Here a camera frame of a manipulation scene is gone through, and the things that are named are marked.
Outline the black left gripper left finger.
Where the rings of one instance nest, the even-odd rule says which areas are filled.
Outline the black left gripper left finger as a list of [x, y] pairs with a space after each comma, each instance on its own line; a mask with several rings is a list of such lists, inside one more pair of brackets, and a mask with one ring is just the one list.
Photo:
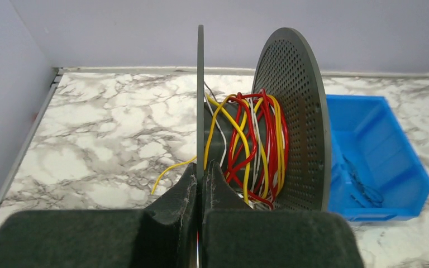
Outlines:
[[196, 267], [196, 169], [143, 209], [13, 214], [0, 227], [0, 267]]

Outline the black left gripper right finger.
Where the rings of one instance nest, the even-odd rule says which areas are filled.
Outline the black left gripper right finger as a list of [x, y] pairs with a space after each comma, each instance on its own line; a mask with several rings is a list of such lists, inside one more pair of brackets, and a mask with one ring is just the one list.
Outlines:
[[364, 267], [351, 227], [337, 214], [254, 210], [216, 161], [201, 189], [202, 267]]

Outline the black cable spool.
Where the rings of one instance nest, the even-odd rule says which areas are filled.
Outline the black cable spool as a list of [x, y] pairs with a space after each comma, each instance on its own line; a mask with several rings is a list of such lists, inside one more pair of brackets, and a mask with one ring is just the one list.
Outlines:
[[251, 93], [216, 101], [206, 93], [204, 29], [197, 48], [197, 173], [219, 163], [226, 183], [257, 209], [326, 210], [331, 133], [314, 53], [297, 30], [274, 31]]

